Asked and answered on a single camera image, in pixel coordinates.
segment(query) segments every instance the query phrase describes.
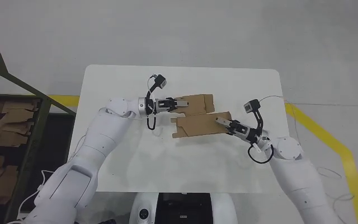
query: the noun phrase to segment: black cable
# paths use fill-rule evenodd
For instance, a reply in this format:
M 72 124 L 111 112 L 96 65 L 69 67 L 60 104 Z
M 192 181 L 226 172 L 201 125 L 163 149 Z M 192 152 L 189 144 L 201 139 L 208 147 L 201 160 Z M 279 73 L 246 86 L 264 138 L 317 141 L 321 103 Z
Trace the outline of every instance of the black cable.
M 149 126 L 149 118 L 147 118 L 147 127 L 149 128 L 149 130 L 154 130 L 154 129 L 156 128 L 156 122 L 157 122 L 157 118 L 154 117 L 153 126 L 150 127 L 150 126 Z
M 269 157 L 266 161 L 264 161 L 264 162 L 257 161 L 257 160 L 255 160 L 255 159 L 251 156 L 251 154 L 250 154 L 251 148 L 253 148 L 253 145 L 251 145 L 250 148 L 247 150 L 248 156 L 251 158 L 251 160 L 253 160 L 254 162 L 256 162 L 256 163 L 258 163 L 258 164 L 266 164 L 266 163 L 270 162 L 270 160 L 271 160 L 272 157 L 274 156 L 274 146 L 271 145 L 271 155 L 270 155 L 270 157 Z
M 156 89 L 156 86 L 155 86 L 155 85 L 153 85 L 153 86 L 150 88 L 150 90 L 147 92 L 147 96 L 145 97 L 145 99 L 146 99 L 145 102 L 149 102 L 150 93 L 153 92 L 155 89 Z M 153 110 L 154 110 L 154 111 L 152 111 L 152 113 L 153 113 L 153 114 L 156 114 L 154 102 L 153 102 Z M 149 126 L 149 118 L 147 118 L 147 127 L 148 127 L 148 129 L 149 129 L 149 130 L 154 130 L 154 129 L 156 128 L 156 122 L 157 122 L 157 118 L 154 117 L 153 126 L 150 127 L 150 126 Z

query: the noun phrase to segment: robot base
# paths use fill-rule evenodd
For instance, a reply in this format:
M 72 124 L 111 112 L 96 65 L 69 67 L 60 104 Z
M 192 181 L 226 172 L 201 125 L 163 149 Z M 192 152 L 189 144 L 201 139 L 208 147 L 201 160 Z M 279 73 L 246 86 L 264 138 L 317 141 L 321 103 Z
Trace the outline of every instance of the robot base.
M 129 224 L 237 224 L 234 203 L 225 193 L 138 193 Z

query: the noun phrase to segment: flattened cardboard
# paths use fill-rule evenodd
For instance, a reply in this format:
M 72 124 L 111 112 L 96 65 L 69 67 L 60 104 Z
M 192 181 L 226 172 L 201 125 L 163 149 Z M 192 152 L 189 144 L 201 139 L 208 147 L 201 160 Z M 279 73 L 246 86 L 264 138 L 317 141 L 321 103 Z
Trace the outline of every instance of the flattened cardboard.
M 172 113 L 185 114 L 191 116 L 196 114 L 207 114 L 215 111 L 213 94 L 199 94 L 177 97 L 176 100 L 186 100 L 187 107 L 172 110 Z
M 26 142 L 27 137 L 16 132 L 0 131 L 0 146 L 19 147 L 21 144 L 26 144 Z
M 0 167 L 2 167 L 4 157 L 0 156 Z M 0 174 L 0 204 L 6 204 L 10 199 L 17 181 L 17 166 L 7 166 L 1 168 Z
M 33 116 L 34 112 L 25 109 L 9 109 L 5 116 L 0 120 L 0 124 L 25 122 Z
M 203 136 L 207 134 L 227 133 L 226 128 L 216 122 L 216 118 L 231 120 L 230 112 L 199 114 L 180 118 L 172 118 L 171 122 L 177 124 L 177 133 L 173 138 L 183 138 L 192 136 Z
M 34 122 L 5 123 L 0 128 L 7 132 L 30 135 L 30 128 Z
M 7 113 L 11 109 L 26 109 L 35 111 L 37 110 L 37 103 L 39 100 L 32 100 L 32 101 L 5 101 L 3 103 L 3 107 L 1 113 Z

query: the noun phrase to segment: white table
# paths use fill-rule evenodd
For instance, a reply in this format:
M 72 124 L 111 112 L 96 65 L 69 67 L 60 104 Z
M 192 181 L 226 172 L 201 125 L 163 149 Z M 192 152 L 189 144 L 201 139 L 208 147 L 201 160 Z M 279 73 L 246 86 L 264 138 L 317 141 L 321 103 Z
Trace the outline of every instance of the white table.
M 230 111 L 233 119 L 256 126 L 243 105 L 268 95 L 282 96 L 279 74 L 270 69 L 148 66 L 88 66 L 71 141 L 70 154 L 99 108 L 112 97 L 134 99 L 147 93 L 153 73 L 167 79 L 154 96 L 213 94 L 215 112 Z M 264 129 L 271 137 L 289 135 L 284 102 L 271 97 L 261 103 Z M 154 132 L 135 120 L 123 142 L 109 155 L 98 175 L 99 192 L 229 192 L 278 193 L 269 165 L 247 156 L 248 143 L 226 134 L 173 139 L 175 124 L 160 113 Z

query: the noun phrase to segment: black panel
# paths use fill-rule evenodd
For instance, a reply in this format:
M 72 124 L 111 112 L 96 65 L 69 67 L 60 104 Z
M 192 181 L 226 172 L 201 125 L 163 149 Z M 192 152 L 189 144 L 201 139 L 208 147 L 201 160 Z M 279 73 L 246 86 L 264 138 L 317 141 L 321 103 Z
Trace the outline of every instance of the black panel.
M 156 224 L 213 224 L 209 193 L 160 193 Z

